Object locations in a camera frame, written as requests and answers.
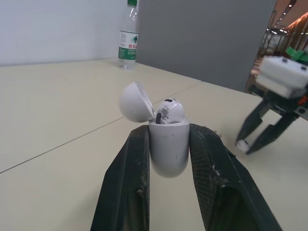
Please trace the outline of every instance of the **green component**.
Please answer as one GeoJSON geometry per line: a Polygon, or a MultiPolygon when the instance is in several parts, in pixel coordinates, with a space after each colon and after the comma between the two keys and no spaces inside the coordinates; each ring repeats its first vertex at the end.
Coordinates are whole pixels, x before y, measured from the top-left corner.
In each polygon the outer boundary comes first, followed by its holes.
{"type": "Polygon", "coordinates": [[[303,51],[296,51],[292,47],[289,47],[285,52],[290,55],[294,61],[308,62],[308,55],[306,55],[303,51]]]}
{"type": "Polygon", "coordinates": [[[137,0],[128,0],[129,6],[137,6],[137,0]]]}
{"type": "Polygon", "coordinates": [[[126,60],[135,60],[136,50],[119,47],[119,58],[126,60]]]}

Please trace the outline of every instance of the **gray wall panel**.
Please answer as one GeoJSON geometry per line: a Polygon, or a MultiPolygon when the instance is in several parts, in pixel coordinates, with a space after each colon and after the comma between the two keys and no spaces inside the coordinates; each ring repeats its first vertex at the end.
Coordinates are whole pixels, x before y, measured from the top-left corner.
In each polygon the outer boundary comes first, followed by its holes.
{"type": "Polygon", "coordinates": [[[243,91],[275,0],[141,0],[137,61],[243,91]]]}

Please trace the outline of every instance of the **plastic bottle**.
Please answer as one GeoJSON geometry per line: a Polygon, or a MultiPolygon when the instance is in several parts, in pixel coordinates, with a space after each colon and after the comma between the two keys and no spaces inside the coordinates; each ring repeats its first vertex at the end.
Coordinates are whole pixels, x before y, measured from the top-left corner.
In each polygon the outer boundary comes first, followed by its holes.
{"type": "Polygon", "coordinates": [[[128,0],[120,31],[119,64],[122,69],[134,69],[138,41],[137,0],[128,0]]]}

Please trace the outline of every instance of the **bottle label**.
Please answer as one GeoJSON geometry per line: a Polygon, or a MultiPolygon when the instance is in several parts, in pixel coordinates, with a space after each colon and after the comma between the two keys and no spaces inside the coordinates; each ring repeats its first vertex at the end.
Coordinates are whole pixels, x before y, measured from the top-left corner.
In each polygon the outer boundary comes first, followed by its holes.
{"type": "Polygon", "coordinates": [[[120,32],[119,58],[127,60],[136,59],[138,33],[120,32]]]}

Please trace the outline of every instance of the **wireless earbud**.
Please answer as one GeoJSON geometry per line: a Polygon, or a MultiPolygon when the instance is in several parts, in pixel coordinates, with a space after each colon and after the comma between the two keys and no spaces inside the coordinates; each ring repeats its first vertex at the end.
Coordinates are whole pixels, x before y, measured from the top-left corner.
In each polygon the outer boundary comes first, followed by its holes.
{"type": "Polygon", "coordinates": [[[158,108],[155,122],[157,124],[175,124],[185,119],[184,108],[176,99],[164,100],[158,108]]]}

